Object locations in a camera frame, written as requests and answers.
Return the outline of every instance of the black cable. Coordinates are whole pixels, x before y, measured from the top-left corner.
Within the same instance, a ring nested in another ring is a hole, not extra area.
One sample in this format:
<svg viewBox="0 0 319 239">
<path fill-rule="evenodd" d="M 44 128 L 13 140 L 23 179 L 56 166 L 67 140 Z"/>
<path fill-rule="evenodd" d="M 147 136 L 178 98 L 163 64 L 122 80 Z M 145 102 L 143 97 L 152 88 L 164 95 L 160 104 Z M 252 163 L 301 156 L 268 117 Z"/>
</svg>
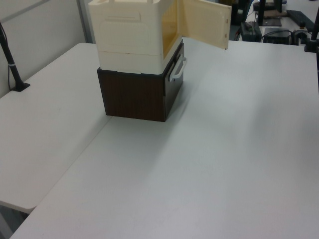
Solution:
<svg viewBox="0 0 319 239">
<path fill-rule="evenodd" d="M 261 39 L 264 39 L 265 36 L 273 35 L 273 34 L 276 34 L 276 33 L 279 33 L 279 32 L 290 32 L 290 34 L 293 33 L 292 31 L 289 31 L 289 30 L 272 31 L 272 32 L 268 32 L 267 34 L 263 35 L 261 37 Z"/>
<path fill-rule="evenodd" d="M 9 90 L 11 91 L 11 87 L 10 87 L 10 66 L 8 66 L 8 86 L 9 86 Z"/>
<path fill-rule="evenodd" d="M 252 11 L 249 15 L 247 15 L 247 17 L 246 17 L 246 19 L 245 19 L 245 21 L 247 20 L 247 18 L 251 15 L 251 14 L 253 14 L 254 13 L 254 11 Z"/>
</svg>

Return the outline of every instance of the white desk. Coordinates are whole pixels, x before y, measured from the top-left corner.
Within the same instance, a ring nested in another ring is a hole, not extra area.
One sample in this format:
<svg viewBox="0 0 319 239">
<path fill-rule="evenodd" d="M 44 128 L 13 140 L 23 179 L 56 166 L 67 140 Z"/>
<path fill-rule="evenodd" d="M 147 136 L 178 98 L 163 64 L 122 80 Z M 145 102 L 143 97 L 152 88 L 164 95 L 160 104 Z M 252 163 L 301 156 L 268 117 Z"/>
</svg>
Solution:
<svg viewBox="0 0 319 239">
<path fill-rule="evenodd" d="M 253 3 L 250 6 L 248 14 L 253 12 Z M 283 11 L 286 11 L 287 9 L 302 11 L 311 21 L 315 22 L 318 7 L 319 7 L 318 0 L 316 1 L 287 0 L 287 4 L 283 5 Z M 249 22 L 249 21 L 255 21 L 255 13 L 252 13 L 251 15 L 247 17 L 246 22 Z M 282 26 L 280 28 L 287 28 L 290 31 L 300 30 L 299 26 L 289 17 L 282 17 L 281 24 Z M 262 35 L 264 35 L 266 27 L 276 27 L 276 26 L 260 26 Z"/>
<path fill-rule="evenodd" d="M 30 213 L 109 119 L 96 55 L 79 44 L 0 99 L 0 205 Z"/>
<path fill-rule="evenodd" d="M 184 42 L 167 122 L 111 118 L 12 239 L 319 238 L 316 55 Z"/>
</svg>

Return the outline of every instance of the tabletop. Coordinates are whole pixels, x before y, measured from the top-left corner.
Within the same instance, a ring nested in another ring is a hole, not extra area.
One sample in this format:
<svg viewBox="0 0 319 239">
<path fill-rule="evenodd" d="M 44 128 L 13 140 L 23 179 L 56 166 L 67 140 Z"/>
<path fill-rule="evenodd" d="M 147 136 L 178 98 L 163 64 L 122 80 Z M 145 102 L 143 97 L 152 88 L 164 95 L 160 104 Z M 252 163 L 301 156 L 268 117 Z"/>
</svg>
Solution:
<svg viewBox="0 0 319 239">
<path fill-rule="evenodd" d="M 184 46 L 167 121 L 112 117 L 13 239 L 319 237 L 316 55 Z"/>
<path fill-rule="evenodd" d="M 109 119 L 96 54 L 78 44 L 0 99 L 0 205 L 30 213 Z"/>
</svg>

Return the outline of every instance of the cream plastic box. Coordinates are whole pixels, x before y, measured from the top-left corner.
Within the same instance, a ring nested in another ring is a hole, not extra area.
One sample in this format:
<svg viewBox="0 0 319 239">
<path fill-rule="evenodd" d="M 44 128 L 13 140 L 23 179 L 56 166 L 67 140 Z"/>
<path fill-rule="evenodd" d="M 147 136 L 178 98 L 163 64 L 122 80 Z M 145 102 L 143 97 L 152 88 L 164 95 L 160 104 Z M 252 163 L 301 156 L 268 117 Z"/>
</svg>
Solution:
<svg viewBox="0 0 319 239">
<path fill-rule="evenodd" d="M 227 49 L 231 7 L 205 0 L 93 0 L 102 70 L 159 75 L 181 37 Z"/>
</svg>

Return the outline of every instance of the drawer handle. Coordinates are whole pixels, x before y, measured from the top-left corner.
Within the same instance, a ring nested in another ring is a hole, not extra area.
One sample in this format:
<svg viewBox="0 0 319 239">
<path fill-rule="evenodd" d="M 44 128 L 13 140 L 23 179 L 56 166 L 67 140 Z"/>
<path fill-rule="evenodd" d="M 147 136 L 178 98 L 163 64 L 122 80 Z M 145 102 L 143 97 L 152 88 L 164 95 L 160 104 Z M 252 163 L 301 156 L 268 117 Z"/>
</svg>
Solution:
<svg viewBox="0 0 319 239">
<path fill-rule="evenodd" d="M 178 79 L 179 77 L 181 77 L 181 75 L 183 74 L 184 68 L 186 66 L 186 63 L 187 63 L 187 58 L 183 57 L 183 55 L 181 54 L 176 62 L 174 69 L 171 72 L 171 75 L 169 76 L 169 81 L 172 81 L 173 79 Z M 177 74 L 176 72 L 180 68 L 181 64 L 183 64 L 183 66 L 181 67 L 179 73 Z"/>
</svg>

